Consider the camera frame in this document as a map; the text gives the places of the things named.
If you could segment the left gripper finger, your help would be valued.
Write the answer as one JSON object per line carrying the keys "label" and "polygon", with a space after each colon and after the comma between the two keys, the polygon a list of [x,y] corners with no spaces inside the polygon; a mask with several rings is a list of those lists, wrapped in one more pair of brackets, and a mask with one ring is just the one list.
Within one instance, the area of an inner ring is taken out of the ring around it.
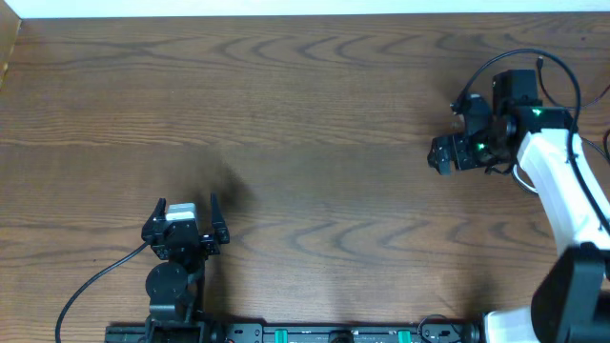
{"label": "left gripper finger", "polygon": [[156,229],[160,222],[165,220],[166,199],[159,198],[152,214],[142,227],[141,238],[144,242],[154,242],[157,236]]}
{"label": "left gripper finger", "polygon": [[222,215],[218,198],[212,193],[211,194],[211,224],[214,231],[214,235],[220,244],[230,243],[230,233]]}

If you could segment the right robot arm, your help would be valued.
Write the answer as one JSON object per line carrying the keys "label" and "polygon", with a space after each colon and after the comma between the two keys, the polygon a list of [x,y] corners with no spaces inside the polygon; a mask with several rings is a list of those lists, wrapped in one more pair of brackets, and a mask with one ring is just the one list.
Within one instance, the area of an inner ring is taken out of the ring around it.
{"label": "right robot arm", "polygon": [[530,305],[485,314],[459,332],[463,342],[606,342],[609,202],[569,130],[568,110],[545,107],[532,70],[493,78],[493,102],[465,98],[462,132],[436,137],[428,164],[441,175],[495,165],[520,167],[531,180],[553,231],[558,260]]}

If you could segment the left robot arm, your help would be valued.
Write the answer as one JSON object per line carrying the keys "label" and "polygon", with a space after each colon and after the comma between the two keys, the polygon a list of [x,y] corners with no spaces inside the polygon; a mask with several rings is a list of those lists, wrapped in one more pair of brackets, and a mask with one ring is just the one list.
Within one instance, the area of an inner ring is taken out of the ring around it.
{"label": "left robot arm", "polygon": [[224,342],[223,324],[203,311],[205,262],[220,254],[230,234],[215,194],[211,195],[212,231],[198,228],[196,205],[158,200],[141,237],[161,261],[148,274],[145,288],[150,315],[145,342]]}

